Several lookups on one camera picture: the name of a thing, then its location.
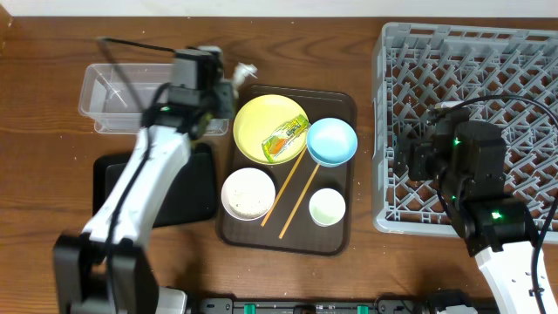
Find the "white bowl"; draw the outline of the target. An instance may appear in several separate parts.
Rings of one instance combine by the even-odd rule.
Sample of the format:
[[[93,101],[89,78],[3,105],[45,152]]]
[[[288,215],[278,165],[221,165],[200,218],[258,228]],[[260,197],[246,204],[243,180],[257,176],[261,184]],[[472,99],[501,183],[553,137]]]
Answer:
[[[234,171],[223,183],[221,203],[225,211],[240,221],[265,216],[276,198],[276,187],[260,169],[245,167]]]

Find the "light blue bowl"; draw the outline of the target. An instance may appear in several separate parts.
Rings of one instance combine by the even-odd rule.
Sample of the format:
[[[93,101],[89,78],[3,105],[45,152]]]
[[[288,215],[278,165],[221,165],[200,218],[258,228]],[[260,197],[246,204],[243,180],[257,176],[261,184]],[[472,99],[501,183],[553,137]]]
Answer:
[[[323,118],[311,125],[306,137],[310,157],[322,167],[338,167],[357,151],[357,134],[347,122]]]

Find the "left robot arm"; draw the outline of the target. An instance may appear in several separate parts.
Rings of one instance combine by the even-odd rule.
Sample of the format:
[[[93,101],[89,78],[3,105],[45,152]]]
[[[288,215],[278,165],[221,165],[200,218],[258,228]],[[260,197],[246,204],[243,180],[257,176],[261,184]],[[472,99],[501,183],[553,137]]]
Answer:
[[[169,188],[188,164],[191,143],[213,118],[230,119],[235,84],[224,77],[223,52],[198,46],[173,52],[171,78],[144,105],[109,45],[99,38],[105,59],[141,111],[129,161],[112,192],[80,235],[61,235],[53,266],[62,313],[184,313],[187,294],[161,287],[146,247]]]

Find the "white plastic wrap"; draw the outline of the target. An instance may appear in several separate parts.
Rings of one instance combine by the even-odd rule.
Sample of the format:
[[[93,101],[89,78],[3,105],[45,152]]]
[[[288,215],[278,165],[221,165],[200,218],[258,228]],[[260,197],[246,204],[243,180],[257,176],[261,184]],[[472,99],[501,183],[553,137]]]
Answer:
[[[235,67],[233,77],[231,79],[232,85],[234,87],[235,96],[238,97],[239,89],[244,84],[248,77],[256,78],[256,73],[258,69],[254,65],[246,65],[239,63]]]

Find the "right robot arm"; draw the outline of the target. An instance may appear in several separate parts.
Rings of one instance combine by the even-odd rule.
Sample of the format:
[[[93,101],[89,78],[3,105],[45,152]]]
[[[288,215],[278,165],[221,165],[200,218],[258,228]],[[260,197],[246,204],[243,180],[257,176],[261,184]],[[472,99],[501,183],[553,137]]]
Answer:
[[[398,136],[393,172],[412,181],[436,181],[439,202],[501,313],[555,313],[542,244],[557,206],[538,229],[527,204],[506,193],[507,144],[498,126],[470,118],[474,102],[429,109],[426,122],[434,135],[429,140]]]

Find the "pale green cup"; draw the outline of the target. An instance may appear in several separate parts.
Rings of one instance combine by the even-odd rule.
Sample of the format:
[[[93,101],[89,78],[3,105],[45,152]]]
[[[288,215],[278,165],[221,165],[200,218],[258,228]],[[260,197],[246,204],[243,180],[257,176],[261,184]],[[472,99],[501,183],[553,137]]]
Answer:
[[[340,222],[345,211],[345,199],[335,189],[322,188],[310,197],[310,217],[320,227],[329,227]]]

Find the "green snack wrapper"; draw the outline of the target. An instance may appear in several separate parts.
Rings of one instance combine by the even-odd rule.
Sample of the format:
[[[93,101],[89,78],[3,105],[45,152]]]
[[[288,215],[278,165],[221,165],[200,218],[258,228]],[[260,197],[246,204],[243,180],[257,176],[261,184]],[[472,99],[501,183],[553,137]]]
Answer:
[[[301,114],[281,124],[263,143],[262,151],[271,163],[310,126],[309,121]]]

